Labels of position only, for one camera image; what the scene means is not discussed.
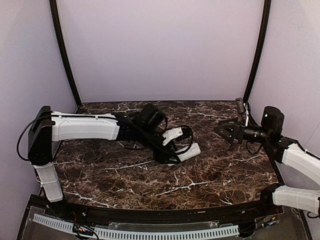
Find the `white remote control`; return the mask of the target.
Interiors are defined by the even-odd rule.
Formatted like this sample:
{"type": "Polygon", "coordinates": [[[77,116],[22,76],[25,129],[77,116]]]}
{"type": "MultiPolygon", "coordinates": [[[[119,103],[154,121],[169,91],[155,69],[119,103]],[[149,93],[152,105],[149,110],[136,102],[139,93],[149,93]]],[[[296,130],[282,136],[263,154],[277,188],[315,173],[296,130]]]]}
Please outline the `white remote control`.
{"type": "Polygon", "coordinates": [[[172,156],[169,158],[169,160],[165,164],[168,166],[177,165],[177,164],[180,164],[188,159],[191,159],[201,153],[200,147],[196,142],[194,142],[191,145],[191,147],[186,152],[184,152],[187,148],[188,148],[188,146],[183,147],[178,150],[172,149],[174,151],[174,153],[177,154],[177,157],[179,158],[180,161],[178,161],[177,159],[175,159],[172,156]]]}

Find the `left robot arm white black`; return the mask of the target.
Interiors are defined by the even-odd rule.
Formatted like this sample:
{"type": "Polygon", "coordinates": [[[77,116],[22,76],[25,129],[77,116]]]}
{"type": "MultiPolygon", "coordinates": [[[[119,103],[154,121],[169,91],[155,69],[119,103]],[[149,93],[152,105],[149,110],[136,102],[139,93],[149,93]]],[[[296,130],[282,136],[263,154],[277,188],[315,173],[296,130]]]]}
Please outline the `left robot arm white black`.
{"type": "Polygon", "coordinates": [[[142,110],[107,114],[67,114],[43,106],[36,118],[25,128],[28,131],[28,151],[24,161],[34,167],[49,202],[64,199],[58,180],[52,143],[65,140],[103,139],[108,141],[138,142],[153,152],[153,160],[160,164],[179,164],[181,159],[165,131],[158,130],[167,122],[164,113],[153,104],[142,110]]]}

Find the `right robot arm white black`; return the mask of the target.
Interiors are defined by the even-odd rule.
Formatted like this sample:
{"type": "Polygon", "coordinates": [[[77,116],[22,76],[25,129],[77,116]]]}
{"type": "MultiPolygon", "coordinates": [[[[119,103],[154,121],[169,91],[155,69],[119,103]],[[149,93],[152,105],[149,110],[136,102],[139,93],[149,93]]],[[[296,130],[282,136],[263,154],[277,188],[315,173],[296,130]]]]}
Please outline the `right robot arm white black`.
{"type": "MultiPolygon", "coordinates": [[[[259,143],[270,161],[291,167],[315,183],[320,182],[320,158],[304,149],[300,143],[282,135],[283,121],[264,117],[261,125],[244,126],[239,121],[224,120],[214,127],[214,132],[230,144],[237,141],[259,143]]],[[[319,216],[320,192],[318,190],[289,187],[274,183],[263,189],[260,200],[266,207],[286,206],[319,216]]]]}

